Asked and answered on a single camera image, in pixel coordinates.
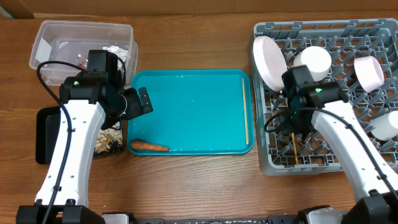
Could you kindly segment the orange carrot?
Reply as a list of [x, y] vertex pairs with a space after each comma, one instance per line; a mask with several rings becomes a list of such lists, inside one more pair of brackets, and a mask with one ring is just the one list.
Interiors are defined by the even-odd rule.
[[155, 151], [155, 152], [166, 152], [169, 151], [170, 148], [166, 146], [156, 145], [145, 141], [134, 140], [130, 143], [130, 146], [133, 149], [139, 151]]

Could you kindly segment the food scraps and rice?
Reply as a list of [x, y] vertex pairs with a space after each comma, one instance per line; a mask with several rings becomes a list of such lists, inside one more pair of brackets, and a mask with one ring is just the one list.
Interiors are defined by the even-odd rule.
[[100, 129], [95, 142], [95, 156], [114, 154], [122, 151], [123, 148], [123, 123], [121, 121], [109, 129]]

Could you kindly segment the white tissue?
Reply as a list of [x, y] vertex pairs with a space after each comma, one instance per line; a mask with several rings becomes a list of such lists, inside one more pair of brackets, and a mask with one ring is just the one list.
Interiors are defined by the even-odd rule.
[[112, 45], [110, 47], [103, 47], [103, 50], [107, 50], [108, 52], [116, 54], [119, 58], [122, 59], [123, 62], [127, 60], [128, 51], [118, 46]]

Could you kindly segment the cream bowl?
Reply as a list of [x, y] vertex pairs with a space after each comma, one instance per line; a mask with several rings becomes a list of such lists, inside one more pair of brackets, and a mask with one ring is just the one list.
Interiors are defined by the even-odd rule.
[[318, 46], [307, 47], [294, 59], [294, 66], [306, 65], [312, 78], [318, 82], [323, 80], [331, 67], [331, 56], [327, 50]]

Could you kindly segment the wooden chopstick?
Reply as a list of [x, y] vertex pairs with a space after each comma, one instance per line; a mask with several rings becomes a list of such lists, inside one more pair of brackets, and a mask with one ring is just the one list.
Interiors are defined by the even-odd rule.
[[246, 138], [246, 145], [248, 145], [249, 144], [248, 114], [247, 114], [246, 90], [245, 90], [244, 78], [242, 78], [242, 91], [243, 91], [243, 110], [244, 110], [245, 138]]
[[297, 155], [297, 146], [296, 146], [296, 142], [295, 142], [295, 134], [291, 133], [291, 137], [292, 137], [292, 145], [293, 145], [293, 148], [294, 148], [295, 164], [298, 165], [299, 164], [299, 160], [298, 160], [298, 155]]

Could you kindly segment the red snack wrapper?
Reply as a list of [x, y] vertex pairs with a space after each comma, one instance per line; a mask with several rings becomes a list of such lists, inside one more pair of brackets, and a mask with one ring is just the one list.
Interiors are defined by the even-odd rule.
[[82, 56], [82, 54], [77, 54], [78, 66], [83, 69], [87, 69], [88, 60]]

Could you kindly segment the white cup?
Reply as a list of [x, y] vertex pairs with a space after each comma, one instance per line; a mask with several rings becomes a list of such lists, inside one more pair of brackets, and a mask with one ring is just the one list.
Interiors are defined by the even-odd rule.
[[382, 141], [392, 139], [397, 135], [397, 119], [397, 111], [391, 111], [373, 119], [370, 122], [370, 125], [374, 127], [371, 130], [372, 135]]

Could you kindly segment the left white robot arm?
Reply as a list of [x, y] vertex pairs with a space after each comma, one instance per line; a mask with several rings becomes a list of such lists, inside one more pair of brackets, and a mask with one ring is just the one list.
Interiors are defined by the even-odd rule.
[[120, 78], [68, 77], [56, 98], [60, 126], [47, 177], [16, 223], [134, 223], [130, 213], [98, 215], [88, 207], [88, 181], [100, 129], [152, 112], [146, 88], [125, 90]]

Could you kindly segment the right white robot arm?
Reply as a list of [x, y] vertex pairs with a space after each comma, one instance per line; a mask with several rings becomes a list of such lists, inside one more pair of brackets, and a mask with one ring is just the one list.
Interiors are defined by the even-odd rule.
[[386, 163], [356, 118], [337, 83], [285, 86], [286, 118], [304, 134], [318, 131], [345, 172], [356, 204], [344, 212], [319, 208], [308, 223], [397, 223], [397, 173]]

